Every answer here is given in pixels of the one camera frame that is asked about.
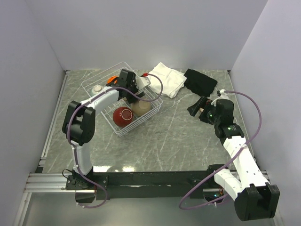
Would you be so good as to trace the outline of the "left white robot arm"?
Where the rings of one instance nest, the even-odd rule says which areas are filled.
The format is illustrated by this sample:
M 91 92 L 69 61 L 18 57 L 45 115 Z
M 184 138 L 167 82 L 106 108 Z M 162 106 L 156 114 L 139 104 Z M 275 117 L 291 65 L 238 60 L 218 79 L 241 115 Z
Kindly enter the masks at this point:
M 69 103 L 62 125 L 62 131 L 71 145 L 75 173 L 80 174 L 77 183 L 83 189 L 93 186 L 94 177 L 90 175 L 93 166 L 88 144 L 95 134 L 95 118 L 109 105 L 127 98 L 135 101 L 142 97 L 139 92 L 150 85 L 147 77 L 139 77 L 133 71 L 122 69 L 119 77 L 103 85 L 102 89 L 81 102 Z

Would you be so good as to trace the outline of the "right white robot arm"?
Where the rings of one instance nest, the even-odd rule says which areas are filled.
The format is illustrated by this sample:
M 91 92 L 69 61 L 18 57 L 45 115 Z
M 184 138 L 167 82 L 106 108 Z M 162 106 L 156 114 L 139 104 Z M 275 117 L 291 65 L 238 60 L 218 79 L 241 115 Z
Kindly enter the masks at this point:
M 247 146 L 246 137 L 234 122 L 234 103 L 228 99 L 210 100 L 201 97 L 188 108 L 191 116 L 200 112 L 199 119 L 213 125 L 215 134 L 231 157 L 239 179 L 228 166 L 221 166 L 207 174 L 210 187 L 220 185 L 234 200 L 234 208 L 241 221 L 273 218 L 275 216 L 280 190 L 261 173 Z

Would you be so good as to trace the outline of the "orange ceramic bowl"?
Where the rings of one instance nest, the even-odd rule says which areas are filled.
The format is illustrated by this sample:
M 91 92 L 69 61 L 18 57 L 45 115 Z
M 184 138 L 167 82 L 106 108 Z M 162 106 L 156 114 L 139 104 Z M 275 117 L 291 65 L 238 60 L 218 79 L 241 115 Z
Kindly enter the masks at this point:
M 107 85 L 110 86 L 112 84 L 116 84 L 117 81 L 118 81 L 118 78 L 119 78 L 118 76 L 112 76 L 112 77 L 110 77 L 108 79 L 108 81 L 107 81 Z

